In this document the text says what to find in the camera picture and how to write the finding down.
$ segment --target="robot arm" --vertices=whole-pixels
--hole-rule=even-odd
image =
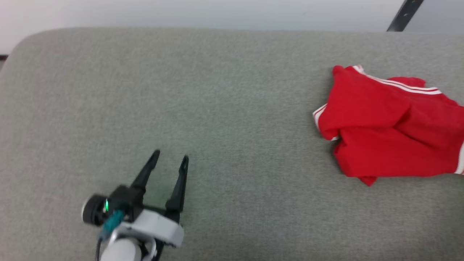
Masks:
[[[94,195],[83,206],[85,223],[101,226],[96,261],[102,241],[109,239],[102,261],[158,261],[165,245],[180,247],[184,230],[179,225],[187,183],[188,157],[165,209],[143,205],[143,195],[160,151],[156,150],[128,188],[120,185],[109,197]]]

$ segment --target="black object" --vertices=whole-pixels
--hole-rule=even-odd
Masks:
[[[424,0],[405,0],[387,32],[402,32]]]
[[[109,197],[95,194],[84,206],[82,220],[91,225],[101,226],[114,210],[122,210],[127,215],[126,222],[133,222],[142,210],[148,209],[163,215],[176,223],[179,223],[180,213],[184,209],[185,188],[187,184],[188,156],[185,155],[179,168],[179,177],[175,184],[171,198],[166,201],[166,209],[143,205],[143,195],[147,191],[146,186],[151,172],[158,162],[160,151],[155,150],[139,175],[130,187],[119,185]],[[155,239],[157,253],[153,261],[158,261],[163,251],[165,242]]]

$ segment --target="black metal strip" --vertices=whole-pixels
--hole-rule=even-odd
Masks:
[[[405,0],[387,32],[402,32],[424,0]]]

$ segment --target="black cable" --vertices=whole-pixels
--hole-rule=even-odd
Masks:
[[[100,260],[100,247],[102,246],[102,239],[98,239],[97,241],[97,251],[95,252],[95,261]]]

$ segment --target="red garment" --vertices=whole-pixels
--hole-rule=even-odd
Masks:
[[[388,80],[360,65],[333,69],[327,104],[313,113],[322,136],[341,137],[335,157],[348,177],[464,172],[464,107],[419,78]]]

